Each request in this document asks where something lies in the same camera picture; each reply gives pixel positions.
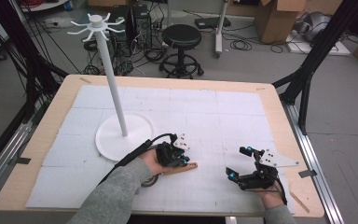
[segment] gray floor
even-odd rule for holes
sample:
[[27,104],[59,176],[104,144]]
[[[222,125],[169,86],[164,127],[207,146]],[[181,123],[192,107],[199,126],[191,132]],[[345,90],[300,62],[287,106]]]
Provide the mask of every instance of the gray floor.
[[[81,7],[70,15],[75,21],[82,21],[85,9]],[[41,18],[56,10],[40,14]],[[173,22],[193,24],[196,16],[174,18]],[[228,29],[241,28],[250,24],[244,19],[230,19]],[[80,69],[87,65],[87,52],[80,42],[86,35],[67,35],[62,29],[51,35],[62,47],[68,57]],[[232,32],[253,37],[254,27]],[[202,77],[195,79],[224,80],[239,82],[271,83],[285,77],[301,65],[304,54],[289,53],[285,46],[282,53],[275,53],[269,46],[252,44],[252,50],[231,49],[230,41],[224,40],[223,54],[220,59],[214,57],[213,33],[202,33],[202,42],[188,53],[194,56],[205,71]],[[350,51],[357,47],[350,41],[344,41]],[[53,61],[70,73],[77,73],[60,51],[48,41]],[[141,60],[134,65],[146,62]],[[158,65],[148,63],[134,70],[130,76],[165,77]],[[24,102],[24,91],[11,60],[0,61],[0,134],[13,119]],[[307,129],[312,146],[324,170],[330,189],[346,223],[358,223],[358,60],[352,56],[328,56],[317,70],[311,85]],[[11,166],[0,179],[0,188],[10,173]],[[72,216],[70,212],[0,212],[0,223],[64,223]],[[326,218],[298,218],[298,223],[326,223]],[[261,223],[259,218],[240,218],[240,223]]]

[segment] round white base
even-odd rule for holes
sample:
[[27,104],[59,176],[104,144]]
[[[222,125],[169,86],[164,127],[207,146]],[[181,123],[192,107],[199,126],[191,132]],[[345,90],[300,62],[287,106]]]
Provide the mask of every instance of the round white base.
[[112,161],[120,161],[147,139],[153,137],[150,121],[140,115],[124,115],[128,135],[123,136],[117,115],[103,122],[97,131],[95,143],[103,156]]

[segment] black stool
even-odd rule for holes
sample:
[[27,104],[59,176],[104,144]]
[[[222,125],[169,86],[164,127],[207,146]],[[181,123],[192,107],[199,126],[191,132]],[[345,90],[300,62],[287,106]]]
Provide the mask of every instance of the black stool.
[[[185,50],[193,49],[201,42],[201,33],[198,29],[184,24],[177,24],[167,27],[162,32],[162,40],[174,49],[178,49],[177,54],[171,54],[167,56],[159,65],[159,71],[165,71],[168,73],[167,77],[186,77],[190,76],[191,79],[196,70],[198,75],[202,76],[204,71],[201,69],[197,60],[190,55],[185,54]],[[169,59],[177,56],[177,62],[170,62]],[[185,62],[185,58],[188,58],[190,63]],[[194,67],[191,71],[188,71],[188,67]]]

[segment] round stool seat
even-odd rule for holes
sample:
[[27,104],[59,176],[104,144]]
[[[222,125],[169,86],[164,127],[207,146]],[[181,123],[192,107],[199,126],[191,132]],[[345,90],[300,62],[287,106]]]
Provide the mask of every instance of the round stool seat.
[[193,26],[176,24],[162,32],[162,40],[175,49],[193,49],[201,42],[201,33]]

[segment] gray sleeve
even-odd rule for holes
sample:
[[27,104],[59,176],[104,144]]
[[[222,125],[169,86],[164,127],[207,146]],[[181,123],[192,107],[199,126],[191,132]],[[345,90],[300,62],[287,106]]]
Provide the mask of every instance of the gray sleeve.
[[140,158],[118,167],[89,195],[68,224],[127,223],[135,191],[150,177],[150,169]]
[[296,224],[286,205],[266,210],[264,218],[267,224]]

